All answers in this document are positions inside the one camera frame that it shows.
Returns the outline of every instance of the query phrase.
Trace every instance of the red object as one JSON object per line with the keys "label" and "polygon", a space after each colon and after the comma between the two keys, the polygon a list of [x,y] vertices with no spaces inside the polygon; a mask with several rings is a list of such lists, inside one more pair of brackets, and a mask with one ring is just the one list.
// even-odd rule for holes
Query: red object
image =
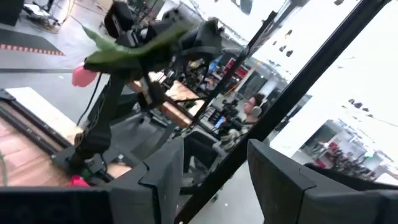
{"label": "red object", "polygon": [[[234,63],[235,63],[235,59],[231,58],[231,59],[229,60],[228,64],[226,64],[225,69],[224,69],[224,72],[227,72],[227,71],[232,67],[232,65],[233,65]],[[240,66],[240,67],[236,70],[235,74],[236,74],[239,78],[244,78],[244,77],[248,74],[248,72],[249,72],[249,71],[248,71],[247,69],[245,69],[244,67]]]}
{"label": "red object", "polygon": [[316,159],[315,162],[319,165],[319,167],[323,169],[326,168],[326,165],[320,159]]}
{"label": "red object", "polygon": [[332,152],[334,152],[334,151],[336,151],[336,150],[338,149],[338,144],[335,143],[335,142],[331,142],[331,143],[329,144],[329,148],[330,148],[330,150],[331,150]]}
{"label": "red object", "polygon": [[78,175],[74,175],[71,180],[70,180],[70,184],[68,184],[68,186],[75,186],[75,187],[89,187],[89,185],[85,182],[85,180],[78,176]]}

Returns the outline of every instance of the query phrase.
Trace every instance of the green leaf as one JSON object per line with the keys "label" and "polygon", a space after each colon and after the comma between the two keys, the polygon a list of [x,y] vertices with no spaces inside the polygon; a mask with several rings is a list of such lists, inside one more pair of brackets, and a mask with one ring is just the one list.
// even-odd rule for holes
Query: green leaf
{"label": "green leaf", "polygon": [[128,57],[127,52],[120,52],[116,49],[96,51],[87,57],[88,63],[109,63],[116,62],[124,57]]}
{"label": "green leaf", "polygon": [[137,59],[149,52],[171,44],[177,40],[181,35],[186,33],[191,27],[186,23],[176,23],[162,34],[155,37],[149,43],[142,47],[130,49],[121,45],[108,42],[96,32],[83,27],[87,36],[96,42],[100,51],[94,52],[87,57],[89,63],[110,63],[116,62],[122,58]]}
{"label": "green leaf", "polygon": [[109,39],[102,37],[100,34],[90,30],[89,28],[82,26],[83,30],[85,31],[86,35],[95,42],[95,45],[100,50],[107,50],[113,49],[117,46],[114,42]]}

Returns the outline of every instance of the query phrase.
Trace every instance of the black metal bar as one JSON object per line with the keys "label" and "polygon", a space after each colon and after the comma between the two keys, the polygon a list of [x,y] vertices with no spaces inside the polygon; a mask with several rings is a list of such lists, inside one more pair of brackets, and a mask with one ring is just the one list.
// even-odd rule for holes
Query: black metal bar
{"label": "black metal bar", "polygon": [[205,100],[205,99],[207,99],[207,96],[198,97],[198,98],[194,98],[194,99],[174,100],[174,103],[185,103],[185,102],[198,101],[198,100]]}
{"label": "black metal bar", "polygon": [[251,47],[256,43],[256,40],[261,36],[261,34],[269,28],[269,26],[272,24],[272,21],[276,17],[277,13],[276,12],[271,12],[268,16],[268,19],[262,23],[262,26],[260,29],[257,31],[257,33],[254,35],[254,37],[250,40],[248,45],[246,46],[245,49],[241,51],[235,62],[232,64],[231,68],[226,72],[224,77],[220,80],[216,88],[208,95],[205,103],[200,107],[198,112],[194,115],[192,119],[192,124],[198,124],[200,120],[200,116],[202,113],[205,112],[207,106],[211,103],[211,101],[217,97],[219,93],[221,93],[222,89],[225,87],[226,83],[232,78],[232,76],[235,74],[237,69],[241,66],[241,64],[246,60],[246,57],[248,56],[249,52],[251,51]]}
{"label": "black metal bar", "polygon": [[301,97],[306,94],[326,69],[389,1],[362,0],[358,3],[349,16],[282,92],[267,113],[243,137],[217,169],[206,178],[201,185],[200,192],[193,195],[178,213],[175,224],[189,223],[246,160],[248,140],[263,140],[268,137],[284,116],[299,102]]}
{"label": "black metal bar", "polygon": [[51,139],[53,139],[57,144],[62,146],[63,148],[69,147],[72,144],[67,141],[64,137],[62,137],[56,130],[52,129],[48,124],[38,118],[35,114],[33,114],[26,107],[22,106],[18,101],[10,101],[9,105],[12,109],[18,111],[18,113],[22,114],[28,121],[30,121],[34,126],[39,128],[43,133],[48,135]]}
{"label": "black metal bar", "polygon": [[29,138],[34,144],[39,146],[41,150],[46,152],[48,155],[52,155],[58,152],[52,145],[46,142],[39,134],[35,133],[30,127],[26,126],[23,122],[17,119],[14,115],[5,109],[0,104],[0,117],[7,121],[11,126],[16,128],[20,133]]}

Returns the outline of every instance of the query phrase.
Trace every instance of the headphones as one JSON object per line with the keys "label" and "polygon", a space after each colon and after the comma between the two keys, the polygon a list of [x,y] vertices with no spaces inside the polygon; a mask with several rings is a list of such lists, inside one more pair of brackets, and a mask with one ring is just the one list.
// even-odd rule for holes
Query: headphones
{"label": "headphones", "polygon": [[251,115],[254,116],[255,118],[258,118],[260,114],[262,113],[262,106],[267,102],[267,100],[263,101],[260,106],[255,106],[251,110]]}

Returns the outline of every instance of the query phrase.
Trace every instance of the desk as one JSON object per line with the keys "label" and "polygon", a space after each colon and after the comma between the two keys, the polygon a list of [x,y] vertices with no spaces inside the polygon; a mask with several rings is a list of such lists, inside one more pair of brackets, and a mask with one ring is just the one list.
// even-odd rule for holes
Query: desk
{"label": "desk", "polygon": [[[29,87],[13,88],[7,91],[16,97],[20,104],[71,143],[73,143],[75,134],[81,132],[81,129],[76,127],[72,120],[33,89]],[[69,182],[69,178],[63,171],[52,165],[49,156],[44,151],[1,118],[0,151],[4,155],[11,186],[60,186]],[[108,173],[113,177],[119,177],[129,170],[131,170],[130,167],[121,164],[108,166]],[[2,184],[2,174],[0,177],[0,184]]]}
{"label": "desk", "polygon": [[[163,77],[163,73],[150,73],[149,77],[152,81],[159,80],[160,82],[165,80]],[[132,82],[130,87],[137,92],[141,91],[141,84],[139,82]],[[198,96],[192,92],[190,89],[185,87],[179,81],[174,81],[171,89],[166,91],[166,95],[173,100],[185,100],[185,99],[195,99]],[[194,116],[200,107],[205,103],[203,100],[197,100],[196,105],[189,109],[189,113]],[[179,111],[176,107],[174,107],[171,103],[165,102],[162,106],[159,107],[159,110],[169,119],[176,122],[181,128],[186,128],[191,124],[191,119],[185,116],[181,111]]]}

